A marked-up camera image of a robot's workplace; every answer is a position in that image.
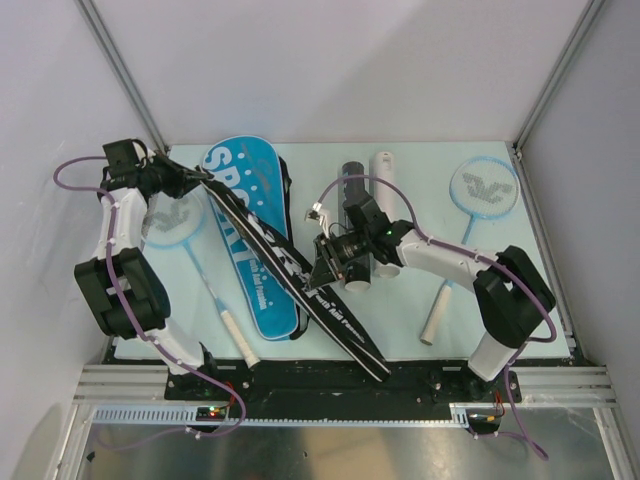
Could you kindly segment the white shuttlecock tube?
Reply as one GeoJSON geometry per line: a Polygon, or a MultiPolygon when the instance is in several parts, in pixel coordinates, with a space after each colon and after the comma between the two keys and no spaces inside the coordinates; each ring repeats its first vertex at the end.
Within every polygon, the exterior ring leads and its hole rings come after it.
{"type": "MultiPolygon", "coordinates": [[[[380,151],[375,154],[370,162],[370,174],[376,178],[384,180],[389,184],[394,183],[395,157],[389,151],[380,151]]],[[[373,181],[371,189],[375,201],[380,209],[387,215],[390,221],[396,219],[396,194],[393,189],[385,183],[373,181]]],[[[395,278],[399,275],[400,268],[395,264],[383,264],[375,261],[374,274],[383,279],[395,278]]]]}

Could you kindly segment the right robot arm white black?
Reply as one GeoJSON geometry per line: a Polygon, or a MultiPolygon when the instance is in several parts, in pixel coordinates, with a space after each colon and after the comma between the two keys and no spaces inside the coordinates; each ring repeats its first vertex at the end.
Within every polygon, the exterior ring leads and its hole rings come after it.
{"type": "Polygon", "coordinates": [[[320,203],[305,213],[307,221],[322,228],[314,239],[316,258],[308,287],[341,280],[348,263],[371,255],[383,264],[423,270],[474,293],[485,333],[467,361],[462,388],[469,398],[486,400],[498,388],[499,373],[556,306],[527,253],[510,246],[489,254],[447,243],[421,232],[413,221],[390,220],[369,195],[348,205],[346,215],[351,229],[336,236],[320,203]]]}

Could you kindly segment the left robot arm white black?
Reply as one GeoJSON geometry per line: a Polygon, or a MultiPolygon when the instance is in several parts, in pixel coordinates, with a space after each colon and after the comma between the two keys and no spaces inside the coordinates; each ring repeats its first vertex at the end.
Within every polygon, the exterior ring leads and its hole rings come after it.
{"type": "Polygon", "coordinates": [[[176,383],[212,398],[222,376],[206,347],[172,320],[169,295],[143,254],[153,197],[181,199],[208,176],[139,139],[107,143],[103,151],[107,164],[94,189],[102,208],[98,244],[89,260],[75,266],[75,281],[103,333],[149,344],[176,383]]]}

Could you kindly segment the black shuttlecock tube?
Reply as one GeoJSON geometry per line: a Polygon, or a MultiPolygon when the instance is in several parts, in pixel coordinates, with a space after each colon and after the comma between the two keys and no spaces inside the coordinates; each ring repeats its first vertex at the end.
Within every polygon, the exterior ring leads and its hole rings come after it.
{"type": "MultiPolygon", "coordinates": [[[[339,171],[341,177],[360,175],[365,173],[364,165],[357,161],[346,162],[339,171]]],[[[346,233],[351,229],[351,222],[345,213],[344,203],[351,203],[367,192],[364,178],[347,180],[342,183],[338,191],[338,206],[340,207],[338,222],[340,232],[346,233]]],[[[347,264],[343,288],[351,293],[364,293],[371,286],[370,258],[360,257],[347,264]]]]}

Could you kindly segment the blue racket bag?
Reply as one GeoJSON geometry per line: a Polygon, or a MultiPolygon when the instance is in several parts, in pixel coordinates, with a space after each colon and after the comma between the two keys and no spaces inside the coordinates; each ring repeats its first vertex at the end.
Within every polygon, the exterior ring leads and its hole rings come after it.
{"type": "MultiPolygon", "coordinates": [[[[210,147],[201,167],[267,224],[289,241],[291,178],[285,161],[267,140],[234,136],[210,147]]],[[[308,320],[293,299],[269,274],[228,218],[210,203],[226,250],[242,287],[257,333],[267,341],[295,340],[305,333],[308,320]]]]}

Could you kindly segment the black racket bag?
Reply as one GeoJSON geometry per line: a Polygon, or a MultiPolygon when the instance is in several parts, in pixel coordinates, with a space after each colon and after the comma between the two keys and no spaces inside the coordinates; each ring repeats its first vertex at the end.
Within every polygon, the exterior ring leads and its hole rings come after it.
{"type": "Polygon", "coordinates": [[[386,359],[344,301],[329,286],[310,288],[312,266],[275,227],[202,167],[201,185],[236,233],[296,305],[377,382],[391,375],[386,359]]]}

